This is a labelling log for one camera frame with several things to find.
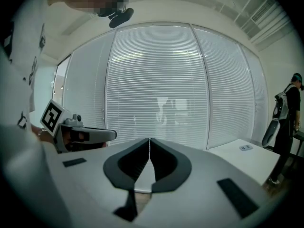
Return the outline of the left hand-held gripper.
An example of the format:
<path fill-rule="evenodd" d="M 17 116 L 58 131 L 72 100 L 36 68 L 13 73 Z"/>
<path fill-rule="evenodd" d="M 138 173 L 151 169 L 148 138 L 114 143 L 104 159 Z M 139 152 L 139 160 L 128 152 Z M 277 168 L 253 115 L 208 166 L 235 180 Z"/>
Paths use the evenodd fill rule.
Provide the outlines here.
<path fill-rule="evenodd" d="M 83 127 L 80 115 L 73 114 L 52 99 L 46 106 L 40 123 L 53 137 L 59 153 L 69 152 L 64 143 L 62 127 L 69 128 L 71 141 L 76 143 L 104 143 L 117 138 L 115 130 Z"/>

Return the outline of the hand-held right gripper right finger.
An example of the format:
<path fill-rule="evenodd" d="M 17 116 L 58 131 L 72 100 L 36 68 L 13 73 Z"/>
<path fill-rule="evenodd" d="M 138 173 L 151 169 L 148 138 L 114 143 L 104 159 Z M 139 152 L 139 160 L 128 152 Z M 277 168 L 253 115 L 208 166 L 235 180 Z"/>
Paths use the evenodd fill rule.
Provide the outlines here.
<path fill-rule="evenodd" d="M 254 179 L 204 150 L 152 138 L 156 181 L 137 217 L 146 228 L 254 227 L 269 196 Z"/>

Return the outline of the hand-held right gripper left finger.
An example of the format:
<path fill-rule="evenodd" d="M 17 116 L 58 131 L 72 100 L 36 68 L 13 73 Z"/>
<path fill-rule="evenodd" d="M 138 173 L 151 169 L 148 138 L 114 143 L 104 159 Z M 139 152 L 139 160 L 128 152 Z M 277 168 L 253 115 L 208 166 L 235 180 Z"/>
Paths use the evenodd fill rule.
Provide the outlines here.
<path fill-rule="evenodd" d="M 44 143 L 48 175 L 56 196 L 45 209 L 55 228 L 146 228 L 135 223 L 134 179 L 119 167 L 135 154 L 148 156 L 148 139 L 58 154 Z"/>

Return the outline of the person's left forearm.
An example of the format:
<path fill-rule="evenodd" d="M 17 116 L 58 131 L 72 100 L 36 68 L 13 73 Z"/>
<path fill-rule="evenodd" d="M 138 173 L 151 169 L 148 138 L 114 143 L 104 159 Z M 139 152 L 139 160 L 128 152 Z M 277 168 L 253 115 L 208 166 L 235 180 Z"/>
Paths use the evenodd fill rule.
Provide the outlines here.
<path fill-rule="evenodd" d="M 40 128 L 32 124 L 31 130 L 40 141 L 47 142 L 55 146 L 53 136 L 45 128 Z"/>

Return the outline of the white table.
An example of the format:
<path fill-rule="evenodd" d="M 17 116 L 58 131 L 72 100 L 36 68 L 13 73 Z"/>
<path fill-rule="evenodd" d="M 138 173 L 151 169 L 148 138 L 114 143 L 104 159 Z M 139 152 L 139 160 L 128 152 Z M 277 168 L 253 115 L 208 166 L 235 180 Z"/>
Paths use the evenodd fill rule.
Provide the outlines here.
<path fill-rule="evenodd" d="M 239 147 L 243 145 L 251 145 L 253 149 L 241 151 Z M 267 181 L 280 157 L 277 153 L 241 139 L 213 147 L 209 152 L 226 160 L 260 185 Z"/>

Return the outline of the white slatted blinds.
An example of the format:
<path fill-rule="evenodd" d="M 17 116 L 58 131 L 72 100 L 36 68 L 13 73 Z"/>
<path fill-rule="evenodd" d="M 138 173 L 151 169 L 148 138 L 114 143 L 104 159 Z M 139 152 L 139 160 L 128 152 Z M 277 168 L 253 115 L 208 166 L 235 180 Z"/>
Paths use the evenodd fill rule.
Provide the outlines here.
<path fill-rule="evenodd" d="M 62 104 L 112 144 L 159 138 L 196 149 L 261 143 L 268 95 L 259 58 L 236 41 L 188 24 L 125 27 L 71 54 Z"/>

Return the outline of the person in white patterned shirt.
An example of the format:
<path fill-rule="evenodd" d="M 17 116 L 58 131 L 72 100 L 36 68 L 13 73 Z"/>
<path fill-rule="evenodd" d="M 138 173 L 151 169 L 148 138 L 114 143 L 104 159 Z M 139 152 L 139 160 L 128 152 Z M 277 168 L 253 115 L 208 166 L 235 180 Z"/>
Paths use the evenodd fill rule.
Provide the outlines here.
<path fill-rule="evenodd" d="M 0 39 L 0 167 L 20 204 L 52 226 L 56 189 L 39 136 L 32 131 L 34 83 L 46 44 L 47 0 L 25 0 Z"/>

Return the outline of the ceiling air vent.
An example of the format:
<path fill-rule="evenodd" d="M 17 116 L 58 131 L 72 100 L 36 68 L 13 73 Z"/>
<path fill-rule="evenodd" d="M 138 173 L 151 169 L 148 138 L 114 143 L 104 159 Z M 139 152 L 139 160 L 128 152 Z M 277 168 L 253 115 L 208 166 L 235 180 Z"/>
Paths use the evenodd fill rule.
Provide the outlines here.
<path fill-rule="evenodd" d="M 257 11 L 251 16 L 251 20 L 257 23 L 275 4 L 275 0 L 266 0 Z"/>

